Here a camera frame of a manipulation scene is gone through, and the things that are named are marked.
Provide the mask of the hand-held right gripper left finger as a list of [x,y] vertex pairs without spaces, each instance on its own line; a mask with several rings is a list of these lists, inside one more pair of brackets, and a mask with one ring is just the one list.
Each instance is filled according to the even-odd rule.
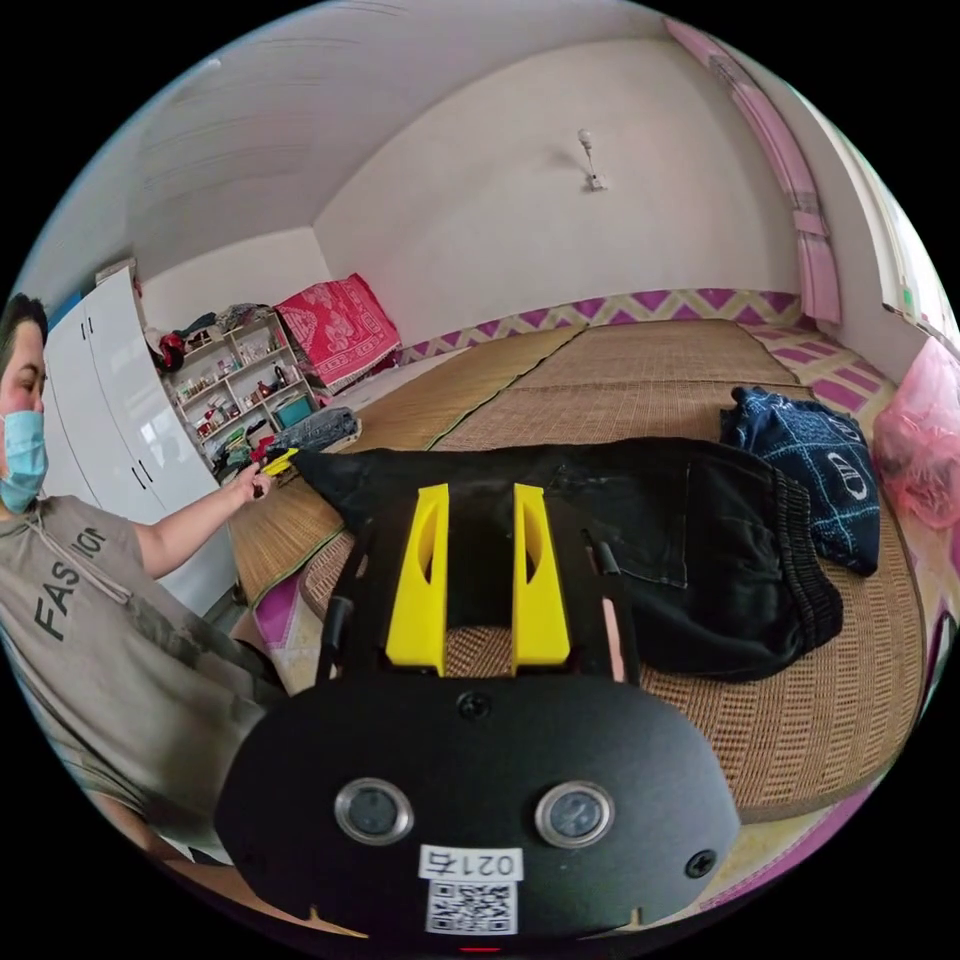
[[394,668],[446,674],[449,511],[446,484],[418,490],[385,645]]

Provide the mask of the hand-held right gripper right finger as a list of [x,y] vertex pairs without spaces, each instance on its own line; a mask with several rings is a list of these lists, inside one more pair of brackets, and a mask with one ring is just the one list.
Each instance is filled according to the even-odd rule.
[[512,671],[559,669],[571,653],[543,490],[513,488]]

